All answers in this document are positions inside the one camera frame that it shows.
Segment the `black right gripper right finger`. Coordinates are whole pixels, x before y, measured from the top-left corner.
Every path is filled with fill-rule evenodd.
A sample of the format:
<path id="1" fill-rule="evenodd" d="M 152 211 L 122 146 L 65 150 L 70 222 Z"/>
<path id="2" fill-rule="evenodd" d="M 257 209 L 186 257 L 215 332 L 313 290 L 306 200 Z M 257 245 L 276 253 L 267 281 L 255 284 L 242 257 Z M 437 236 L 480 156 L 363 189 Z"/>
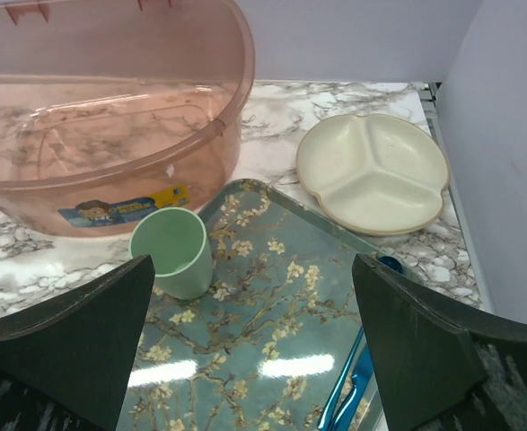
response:
<path id="1" fill-rule="evenodd" d="M 365 254 L 352 277 L 390 430 L 527 430 L 527 324 Z"/>

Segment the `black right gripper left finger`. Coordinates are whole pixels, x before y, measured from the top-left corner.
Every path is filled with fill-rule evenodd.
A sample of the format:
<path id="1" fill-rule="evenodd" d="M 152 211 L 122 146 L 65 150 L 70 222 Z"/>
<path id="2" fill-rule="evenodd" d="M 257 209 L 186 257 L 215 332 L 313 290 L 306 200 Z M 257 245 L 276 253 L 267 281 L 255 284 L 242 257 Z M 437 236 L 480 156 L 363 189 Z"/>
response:
<path id="1" fill-rule="evenodd" d="M 116 428 L 154 284 L 138 257 L 0 318 L 0 430 Z"/>

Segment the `cream divided plate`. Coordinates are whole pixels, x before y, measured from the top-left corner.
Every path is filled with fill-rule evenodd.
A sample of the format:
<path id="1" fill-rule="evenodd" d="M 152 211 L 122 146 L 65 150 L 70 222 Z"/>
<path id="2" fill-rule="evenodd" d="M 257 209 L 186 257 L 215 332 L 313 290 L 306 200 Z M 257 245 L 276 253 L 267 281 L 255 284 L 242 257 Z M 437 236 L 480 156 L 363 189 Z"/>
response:
<path id="1" fill-rule="evenodd" d="M 329 218 L 372 236 L 433 223 L 450 182 L 433 138 L 386 114 L 324 119 L 301 140 L 295 165 L 299 182 Z"/>

